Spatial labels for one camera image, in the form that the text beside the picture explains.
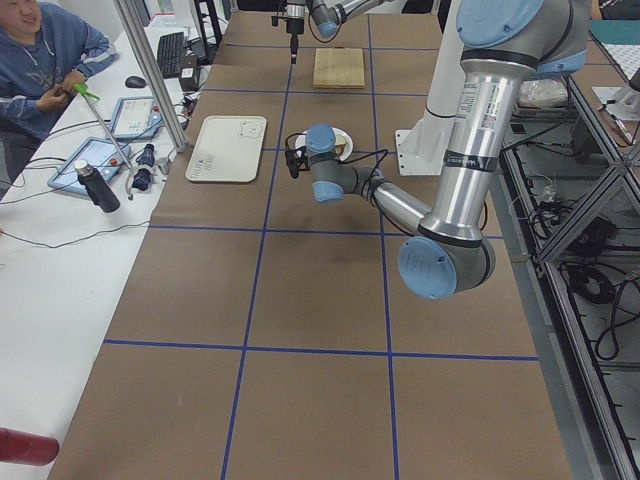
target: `white table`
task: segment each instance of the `white table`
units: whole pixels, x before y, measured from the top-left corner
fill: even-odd
[[[148,29],[154,50],[161,35],[176,30]],[[118,98],[151,95],[148,87],[124,86],[128,76],[141,72],[126,35],[115,44],[118,60],[88,81],[89,90],[101,97],[96,107],[107,119]],[[178,80],[166,83],[173,103],[178,103]],[[76,98],[54,131],[94,119],[84,100]],[[96,123],[65,130],[44,142],[34,158],[68,157],[88,136],[105,135]],[[132,144],[132,151],[146,143]],[[152,143],[156,159],[175,154],[164,128]],[[42,160],[33,166],[61,163]],[[127,172],[121,172],[111,184],[121,206],[110,214],[88,199],[58,192],[10,203],[50,190],[46,182],[53,173],[25,171],[24,187],[11,188],[0,204],[0,228],[57,245],[140,224],[149,220],[164,185],[163,176],[156,175],[149,190],[134,190],[129,201],[124,191]],[[0,426],[53,436],[62,443],[145,232],[146,226],[125,228],[58,249],[0,236]],[[0,478],[42,480],[50,469],[0,463]]]

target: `black box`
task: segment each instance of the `black box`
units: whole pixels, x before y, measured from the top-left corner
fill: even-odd
[[[185,55],[180,63],[180,87],[183,92],[195,92],[200,88],[198,56]]]

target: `robotic arm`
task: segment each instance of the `robotic arm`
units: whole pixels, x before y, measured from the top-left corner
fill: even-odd
[[[277,27],[278,20],[286,23],[287,33],[291,35],[291,63],[295,64],[298,57],[298,35],[304,33],[305,7],[309,9],[320,35],[332,38],[350,16],[353,18],[387,1],[392,0],[350,0],[327,7],[324,0],[288,0],[284,15],[272,16],[271,24]]]
[[[344,23],[349,5],[357,12],[356,3],[362,8],[372,3],[328,9],[319,1],[322,5],[311,9],[319,28],[331,16],[336,25]],[[417,295],[446,298],[491,275],[495,258],[478,222],[520,84],[582,67],[590,5],[590,0],[462,0],[456,25],[465,45],[460,64],[466,78],[432,208],[377,170],[342,165],[328,125],[308,130],[316,200],[335,202],[344,193],[359,194],[414,234],[401,249],[399,268]]]

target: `plastic bag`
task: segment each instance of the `plastic bag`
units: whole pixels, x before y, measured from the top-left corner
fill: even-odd
[[[567,104],[567,88],[561,80],[531,80],[520,85],[521,107],[559,107]]]

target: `metal pole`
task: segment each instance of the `metal pole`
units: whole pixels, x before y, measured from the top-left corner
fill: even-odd
[[[127,37],[129,38],[129,43],[131,43],[131,48],[136,56],[136,60],[158,103],[160,114],[162,115],[164,124],[167,126],[171,141],[176,151],[180,153],[187,147],[187,139],[180,122],[178,122],[175,110],[173,109],[173,102],[164,84],[162,73],[160,72],[160,68],[158,68],[153,51],[151,50],[151,45],[149,45],[149,40],[144,33],[144,27],[142,26],[138,12],[131,1],[114,0],[113,3],[116,6],[116,10],[118,10],[122,26],[125,32],[127,32]]]
[[[111,143],[113,143],[113,146],[115,147],[116,151],[118,152],[118,154],[122,157],[122,161],[124,163],[127,164],[127,167],[129,167],[129,170],[133,172],[133,165],[131,163],[131,161],[129,160],[129,158],[125,155],[125,153],[122,151],[122,148],[120,147],[120,144],[118,143],[118,141],[115,139],[115,137],[113,136],[113,134],[111,133],[111,130],[109,129],[109,127],[107,126],[107,124],[104,122],[104,120],[102,119],[102,117],[100,116],[100,113],[98,113],[98,110],[96,110],[96,107],[93,105],[93,103],[91,103],[91,100],[89,98],[87,98],[86,96],[82,95],[82,98],[84,98],[87,102],[87,105],[89,105],[89,108],[91,109],[91,111],[93,112],[93,114],[96,116],[96,119],[98,120],[98,122],[100,123],[100,125],[102,126],[104,132],[107,134],[107,137],[109,137],[109,140],[111,140]]]

